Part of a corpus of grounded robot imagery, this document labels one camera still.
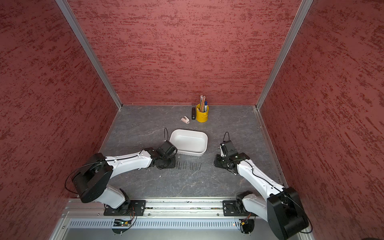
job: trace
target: white plastic tray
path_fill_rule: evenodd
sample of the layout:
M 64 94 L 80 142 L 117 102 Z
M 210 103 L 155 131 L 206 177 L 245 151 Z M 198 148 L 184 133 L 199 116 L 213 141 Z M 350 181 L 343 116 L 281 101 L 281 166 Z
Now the white plastic tray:
M 202 156 L 207 150 L 208 136 L 203 132 L 176 129 L 169 141 L 177 148 L 177 153 Z

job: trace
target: yellow pencil cup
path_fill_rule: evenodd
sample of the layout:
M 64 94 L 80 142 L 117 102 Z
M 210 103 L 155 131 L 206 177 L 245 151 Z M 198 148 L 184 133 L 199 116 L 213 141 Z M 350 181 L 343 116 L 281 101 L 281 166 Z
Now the yellow pencil cup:
M 198 122 L 206 122 L 208 120 L 208 111 L 209 111 L 209 106 L 207 106 L 207 111 L 205 113 L 200 112 L 200 104 L 196 106 L 196 120 Z

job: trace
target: gray marble tabletop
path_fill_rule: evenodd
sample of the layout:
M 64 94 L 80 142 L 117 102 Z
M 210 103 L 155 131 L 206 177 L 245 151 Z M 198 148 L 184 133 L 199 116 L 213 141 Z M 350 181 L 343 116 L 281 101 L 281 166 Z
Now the gray marble tabletop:
M 118 156 L 140 151 L 144 147 L 158 148 L 166 127 L 169 137 L 176 129 L 205 132 L 207 151 L 201 157 L 176 154 L 176 161 L 187 162 L 187 168 L 133 170 L 110 180 L 110 184 L 124 190 L 129 197 L 234 197 L 254 187 L 240 175 L 214 167 L 214 158 L 224 133 L 238 152 L 246 153 L 270 178 L 277 181 L 275 165 L 266 148 L 262 132 L 252 106 L 210 106 L 208 121 L 191 120 L 192 106 L 124 106 L 111 129 L 101 152 L 104 156 Z M 189 124 L 180 119 L 187 116 Z M 201 163 L 199 171 L 191 171 L 190 163 Z

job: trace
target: black mounting plate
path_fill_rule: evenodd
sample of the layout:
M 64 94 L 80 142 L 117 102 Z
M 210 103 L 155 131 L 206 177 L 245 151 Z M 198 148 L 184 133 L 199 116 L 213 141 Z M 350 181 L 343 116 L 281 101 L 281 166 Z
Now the black mounting plate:
M 130 204 L 133 206 L 136 212 L 135 213 L 136 216 L 143 216 L 144 210 L 145 210 L 145 204 L 146 204 L 145 200 L 131 200 Z M 122 215 L 119 214 L 119 212 L 116 211 L 115 209 L 106 206 L 104 210 L 104 216 L 122 216 Z
M 251 214 L 251 216 L 257 216 L 256 214 L 254 213 L 250 213 L 250 212 L 246 212 L 246 214 L 241 214 L 238 212 L 238 210 L 236 209 L 236 201 L 235 200 L 224 200 L 223 201 L 223 212 L 224 212 L 224 216 L 230 216 L 230 217 L 238 217 L 238 216 L 248 216 L 249 214 Z

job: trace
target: black cable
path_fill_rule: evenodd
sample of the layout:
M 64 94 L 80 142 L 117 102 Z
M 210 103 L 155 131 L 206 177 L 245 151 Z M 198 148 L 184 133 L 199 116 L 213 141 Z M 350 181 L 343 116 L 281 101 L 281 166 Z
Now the black cable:
M 168 129 L 166 127 L 164 128 L 164 140 L 168 140 Z
M 67 178 L 65 179 L 65 182 L 64 182 L 64 188 L 67 190 L 67 191 L 69 191 L 69 192 L 71 192 L 71 193 L 74 193 L 74 194 L 78 194 L 77 192 L 74 192 L 74 191 L 71 191 L 71 190 L 69 190 L 68 188 L 67 188 L 67 181 L 68 181 L 68 178 L 72 175 L 72 174 L 74 174 L 76 171 L 78 171 L 80 168 L 82 168 L 82 167 L 85 167 L 85 166 L 89 166 L 89 165 L 93 165 L 93 164 L 104 164 L 104 162 L 111 162 L 111 161 L 114 161 L 114 160 L 104 160 L 104 161 L 102 161 L 102 162 L 92 162 L 92 163 L 88 163 L 88 164 L 85 164 L 85 165 L 83 165 L 83 166 L 81 166 L 81 167 L 78 167 L 78 168 L 76 168 L 73 172 L 71 172 L 68 176 L 67 176 Z
M 227 149 L 227 146 L 225 144 L 223 144 L 222 146 L 223 146 L 224 160 L 226 161 L 227 155 L 228 155 L 228 149 Z
M 309 218 L 308 215 L 305 213 L 304 209 L 302 209 L 302 207 L 299 206 L 299 204 L 297 204 L 293 199 L 291 199 L 289 196 L 287 196 L 284 192 L 282 192 L 282 191 L 280 191 L 279 189 L 277 189 L 277 188 L 276 188 L 274 185 L 272 185 L 269 181 L 265 180 L 265 179 L 262 178 L 262 177 L 259 177 L 259 176 L 255 175 L 255 174 L 253 173 L 253 167 L 252 167 L 252 165 L 251 165 L 248 161 L 246 161 L 246 160 L 243 160 L 243 161 L 245 161 L 246 163 L 248 163 L 248 165 L 249 165 L 249 166 L 251 167 L 251 169 L 252 169 L 252 174 L 253 174 L 255 177 L 258 177 L 258 178 L 263 179 L 264 181 L 266 181 L 266 182 L 267 182 L 269 185 L 271 185 L 274 189 L 276 189 L 277 191 L 281 192 L 284 196 L 286 196 L 287 198 L 289 198 L 294 204 L 296 204 L 296 205 L 303 211 L 305 217 L 308 219 L 308 222 L 309 222 L 310 225 L 311 225 L 311 230 L 310 230 L 309 232 L 300 232 L 300 233 L 310 234 L 310 233 L 313 231 L 313 226 L 312 226 L 312 223 L 311 223 L 311 221 L 310 221 L 310 218 Z
M 126 157 L 126 158 L 116 159 L 116 160 L 119 161 L 119 160 L 130 159 L 130 158 L 137 157 L 138 155 L 135 155 L 135 156 L 132 156 L 132 157 Z
M 228 168 L 226 168 L 226 170 L 227 170 L 228 172 L 230 172 L 230 173 L 234 173 L 234 172 L 230 171 Z
M 224 142 L 224 138 L 225 138 L 225 135 L 228 133 L 228 141 L 230 140 L 230 138 L 229 138 L 229 132 L 225 132 L 224 133 L 224 137 L 223 137 L 223 142 Z
M 126 157 L 126 158 L 121 158 L 121 159 L 116 159 L 116 161 L 126 160 L 126 159 L 130 159 L 130 158 L 137 157 L 138 155 L 140 155 L 140 153 L 141 153 L 143 150 L 144 150 L 144 148 L 143 148 L 137 155 L 135 155 L 135 156 L 132 156 L 132 157 Z M 115 161 L 115 159 L 114 159 L 114 160 L 105 160 L 105 162 L 111 162 L 111 161 Z M 70 189 L 67 188 L 67 181 L 68 181 L 68 178 L 69 178 L 74 172 L 76 172 L 77 170 L 79 170 L 80 168 L 85 167 L 85 166 L 88 166 L 88 165 L 92 165 L 92 164 L 97 164 L 97 163 L 103 163 L 103 161 L 102 161 L 102 162 L 93 162 L 93 163 L 85 164 L 85 165 L 83 165 L 83 166 L 81 166 L 81 167 L 75 169 L 73 172 L 71 172 L 71 173 L 68 175 L 68 177 L 65 179 L 65 182 L 64 182 L 64 188 L 65 188 L 67 191 L 71 192 L 71 193 L 78 194 L 77 192 L 74 192 L 74 191 L 72 191 L 72 190 L 70 190 Z
M 230 164 L 230 163 L 233 163 L 233 162 L 235 162 L 235 161 L 242 161 L 242 160 L 240 160 L 240 159 L 232 160 L 232 161 L 230 161 L 229 163 L 227 163 L 227 167 L 229 167 L 229 164 Z
M 114 224 L 121 224 L 121 223 L 125 224 L 126 222 L 130 222 L 130 224 L 131 224 L 133 218 L 134 218 L 134 216 L 132 218 L 129 218 L 129 220 L 124 220 L 122 218 L 115 218 L 115 220 L 113 222 L 114 222 Z
M 135 223 L 136 223 L 136 221 L 137 221 L 137 213 L 136 213 L 136 211 L 135 211 L 135 208 L 132 206 L 132 209 L 133 209 L 133 211 L 135 212 L 135 215 L 136 215 L 136 218 L 135 218 L 135 221 L 132 223 L 132 220 L 131 220 L 131 225 L 129 226 L 129 228 L 128 229 L 130 229 Z

